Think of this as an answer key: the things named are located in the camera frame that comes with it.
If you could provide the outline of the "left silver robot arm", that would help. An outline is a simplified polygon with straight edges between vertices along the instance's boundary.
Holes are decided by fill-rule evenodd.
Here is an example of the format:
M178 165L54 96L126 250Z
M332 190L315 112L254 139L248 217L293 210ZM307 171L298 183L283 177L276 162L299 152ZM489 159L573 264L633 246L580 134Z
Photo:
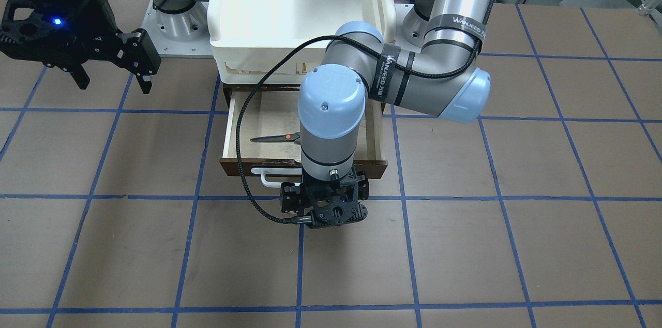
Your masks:
M366 218L369 183L354 156L369 99L461 123L478 118L490 76L475 60L493 1L434 0L420 52L387 43L368 22L337 30L300 85L302 182L281 185L282 210L295 213L286 223L321 228Z

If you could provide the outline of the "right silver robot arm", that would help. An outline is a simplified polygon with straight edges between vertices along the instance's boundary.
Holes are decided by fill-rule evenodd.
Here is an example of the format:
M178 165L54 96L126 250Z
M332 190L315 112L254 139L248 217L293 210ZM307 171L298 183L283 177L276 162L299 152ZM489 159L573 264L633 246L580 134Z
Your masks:
M207 26L209 0L152 0L166 37L189 40ZM8 0L2 17L2 52L71 74L87 89L87 60L111 62L130 71L144 94L161 64L146 29L123 33L108 0Z

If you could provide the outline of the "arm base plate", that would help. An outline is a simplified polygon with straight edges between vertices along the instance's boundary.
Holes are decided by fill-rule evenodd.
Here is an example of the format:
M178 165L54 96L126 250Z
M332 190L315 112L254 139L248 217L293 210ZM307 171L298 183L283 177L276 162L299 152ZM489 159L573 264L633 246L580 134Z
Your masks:
M207 28L208 2L197 2L191 10L166 14L149 1L142 22L161 57L213 57Z
M424 47L428 33L429 15L432 3L424 3L423 8L414 4L396 4L395 45L418 54Z

